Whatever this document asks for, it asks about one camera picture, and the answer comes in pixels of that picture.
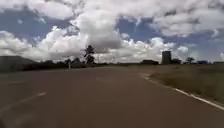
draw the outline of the hill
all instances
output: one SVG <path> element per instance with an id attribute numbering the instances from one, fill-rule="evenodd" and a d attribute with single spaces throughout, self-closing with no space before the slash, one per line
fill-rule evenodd
<path id="1" fill-rule="evenodd" d="M 0 56 L 0 72 L 13 72 L 23 69 L 24 65 L 35 63 L 20 56 Z"/>

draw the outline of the sky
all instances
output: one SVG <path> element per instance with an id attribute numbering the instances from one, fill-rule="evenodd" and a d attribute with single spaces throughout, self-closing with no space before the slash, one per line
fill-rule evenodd
<path id="1" fill-rule="evenodd" d="M 224 60 L 224 0 L 0 0 L 0 56 Z"/>

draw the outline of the tower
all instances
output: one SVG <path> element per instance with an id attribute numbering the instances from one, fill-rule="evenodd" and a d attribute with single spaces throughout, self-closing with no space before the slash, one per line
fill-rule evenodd
<path id="1" fill-rule="evenodd" d="M 162 64 L 171 64 L 171 51 L 163 51 L 162 53 Z"/>

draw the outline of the asphalt road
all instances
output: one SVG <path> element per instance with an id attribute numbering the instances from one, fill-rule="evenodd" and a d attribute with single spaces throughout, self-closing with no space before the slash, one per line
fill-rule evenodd
<path id="1" fill-rule="evenodd" d="M 96 68 L 0 75 L 0 128 L 224 128 L 224 111 L 138 71 Z"/>

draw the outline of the green grass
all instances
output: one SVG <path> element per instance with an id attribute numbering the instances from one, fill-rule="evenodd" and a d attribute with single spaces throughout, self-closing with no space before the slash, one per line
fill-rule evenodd
<path id="1" fill-rule="evenodd" d="M 167 86 L 224 104 L 224 66 L 161 66 L 153 69 L 151 77 Z"/>

